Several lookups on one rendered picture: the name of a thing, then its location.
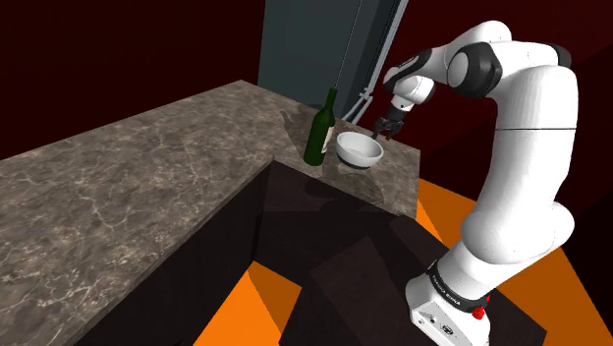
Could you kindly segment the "dark robot stand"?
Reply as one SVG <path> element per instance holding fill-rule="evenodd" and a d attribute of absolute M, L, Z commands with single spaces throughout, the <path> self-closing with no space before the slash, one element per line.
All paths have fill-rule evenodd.
<path fill-rule="evenodd" d="M 267 223 L 278 273 L 302 288 L 280 346 L 437 346 L 404 294 L 424 266 L 388 217 L 278 212 Z"/>

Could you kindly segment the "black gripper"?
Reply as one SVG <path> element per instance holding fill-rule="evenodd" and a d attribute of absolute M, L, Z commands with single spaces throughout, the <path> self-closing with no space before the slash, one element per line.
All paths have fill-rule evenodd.
<path fill-rule="evenodd" d="M 404 111 L 394 105 L 390 105 L 382 119 L 375 121 L 371 137 L 376 140 L 378 135 L 386 128 L 386 140 L 389 141 L 401 131 L 403 122 Z"/>

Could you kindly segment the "green wine bottle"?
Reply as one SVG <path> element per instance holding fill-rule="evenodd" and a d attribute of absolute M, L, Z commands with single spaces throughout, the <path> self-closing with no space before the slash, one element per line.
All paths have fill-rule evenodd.
<path fill-rule="evenodd" d="M 323 163 L 335 127 L 333 106 L 337 92 L 335 87 L 328 91 L 324 106 L 313 117 L 304 153 L 304 161 L 310 166 Z"/>

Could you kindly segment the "white bowl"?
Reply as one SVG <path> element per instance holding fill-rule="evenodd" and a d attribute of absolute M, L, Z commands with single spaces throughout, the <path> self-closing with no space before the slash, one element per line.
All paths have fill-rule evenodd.
<path fill-rule="evenodd" d="M 344 132 L 336 138 L 338 156 L 347 164 L 359 168 L 369 168 L 383 156 L 384 149 L 372 137 L 356 133 Z"/>

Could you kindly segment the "grey refrigerator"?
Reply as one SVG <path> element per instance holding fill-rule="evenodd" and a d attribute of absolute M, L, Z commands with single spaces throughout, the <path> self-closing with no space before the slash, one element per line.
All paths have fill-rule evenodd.
<path fill-rule="evenodd" d="M 257 84 L 356 124 L 410 0 L 265 0 Z"/>

